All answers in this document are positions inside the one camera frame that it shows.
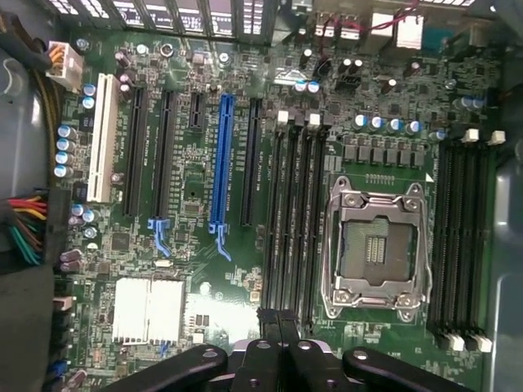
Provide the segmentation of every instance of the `chip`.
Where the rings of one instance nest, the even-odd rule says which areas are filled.
[[[131,244],[131,235],[129,233],[114,233],[111,240],[111,249],[113,251],[128,251]]]

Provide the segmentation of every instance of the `capacitor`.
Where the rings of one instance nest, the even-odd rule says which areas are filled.
[[[362,60],[354,60],[352,61],[352,64],[349,66],[349,74],[355,74],[358,72],[361,67],[363,66]]]
[[[397,134],[401,131],[403,123],[398,118],[393,118],[387,123],[387,131],[392,134]]]
[[[132,99],[132,89],[128,84],[120,85],[120,96],[126,102],[129,102]]]
[[[58,178],[70,178],[74,174],[74,170],[71,166],[66,165],[56,165],[55,170],[53,171],[55,176]]]
[[[442,129],[438,129],[437,131],[429,133],[428,138],[432,141],[443,141],[447,138],[447,133]]]
[[[58,151],[55,154],[55,161],[60,165],[70,165],[74,161],[74,156],[66,153],[65,151]]]
[[[92,108],[95,107],[95,100],[94,98],[92,98],[91,96],[86,96],[85,98],[83,98],[82,100],[82,106],[87,109],[87,110],[90,110]]]
[[[83,230],[83,237],[94,239],[98,235],[98,230],[94,227],[87,227]]]
[[[351,121],[351,127],[355,131],[360,130],[367,124],[367,118],[363,114],[357,114]]]
[[[394,87],[396,87],[396,84],[398,82],[395,79],[388,79],[382,84],[382,94],[388,94],[392,91]]]
[[[372,117],[369,124],[367,124],[367,127],[370,132],[375,132],[379,130],[383,126],[383,120],[381,117],[375,116]]]
[[[470,110],[472,107],[472,98],[469,96],[462,96],[461,98],[456,98],[452,105],[458,110]]]
[[[82,252],[79,249],[72,249],[67,252],[63,252],[60,255],[60,261],[62,263],[69,263],[71,261],[80,260],[82,258]]]
[[[122,51],[117,51],[116,53],[114,53],[114,59],[122,68],[127,68],[131,64],[129,58]]]
[[[82,219],[86,223],[94,223],[100,219],[100,213],[96,210],[86,210],[82,214]]]
[[[305,80],[298,80],[294,84],[294,92],[297,94],[302,94],[307,89],[307,82]]]
[[[82,216],[83,213],[87,210],[87,207],[85,207],[83,204],[73,204],[71,206],[71,215],[73,216]]]
[[[309,62],[311,57],[312,57],[311,49],[306,49],[305,51],[303,51],[302,55],[300,56],[300,63],[299,63],[301,69],[304,69],[307,67],[307,63]]]
[[[76,140],[78,138],[78,133],[76,132],[76,129],[69,125],[60,125],[58,127],[58,136],[64,137],[65,139]]]
[[[56,142],[56,148],[59,151],[65,151],[67,153],[72,153],[72,152],[74,152],[75,147],[76,147],[76,144],[73,141],[71,141],[69,139],[65,139],[64,137],[61,137]]]
[[[408,64],[407,68],[405,68],[405,71],[403,71],[403,77],[408,78],[414,74],[417,74],[421,68],[421,64],[419,64],[417,61],[413,61],[412,63]]]
[[[405,128],[408,135],[417,135],[422,130],[422,124],[419,121],[412,121]]]
[[[320,84],[315,81],[311,81],[307,83],[307,92],[309,94],[315,95],[318,94],[318,91],[320,90]]]
[[[87,378],[87,372],[85,370],[78,370],[71,378],[67,380],[65,386],[71,391],[76,390]]]
[[[344,74],[351,67],[351,64],[351,59],[343,59],[342,63],[337,67],[337,72]]]
[[[83,94],[85,96],[94,96],[96,94],[96,86],[93,84],[84,84]]]

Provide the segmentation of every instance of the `blue pcie slot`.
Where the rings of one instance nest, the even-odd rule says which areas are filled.
[[[216,234],[218,253],[228,261],[231,257],[225,250],[227,185],[229,182],[230,147],[235,124],[235,96],[223,94],[220,99],[220,117],[218,121],[218,140],[216,163],[214,166],[214,185],[212,186],[211,219],[209,233]]]

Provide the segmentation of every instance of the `white pci slot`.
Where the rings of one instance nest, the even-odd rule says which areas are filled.
[[[87,201],[108,203],[111,195],[118,91],[120,82],[114,75],[100,73],[96,93],[95,121],[92,133],[91,163]]]

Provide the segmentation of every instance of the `black capacitor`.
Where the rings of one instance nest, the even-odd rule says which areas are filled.
[[[407,68],[405,68],[405,71],[403,71],[403,77],[408,78],[409,76],[417,74],[421,68],[422,65],[419,64],[417,61],[408,63]]]
[[[339,74],[344,74],[349,69],[349,67],[351,67],[351,65],[351,59],[343,59],[342,63],[337,67],[337,72]]]
[[[355,74],[358,72],[361,67],[363,66],[362,60],[354,60],[352,61],[352,64],[349,66],[349,74]]]
[[[114,59],[122,68],[127,68],[131,64],[129,58],[122,51],[117,51],[116,53],[114,53]]]
[[[132,99],[132,88],[128,84],[120,85],[120,96],[126,102],[130,102]]]
[[[311,57],[312,57],[311,49],[306,49],[305,51],[303,51],[302,55],[300,56],[300,68],[301,69],[304,69],[307,67],[307,63],[309,62]]]
[[[386,80],[382,84],[382,94],[388,94],[389,92],[392,91],[392,89],[394,87],[396,87],[397,84],[398,84],[398,82],[395,79]]]

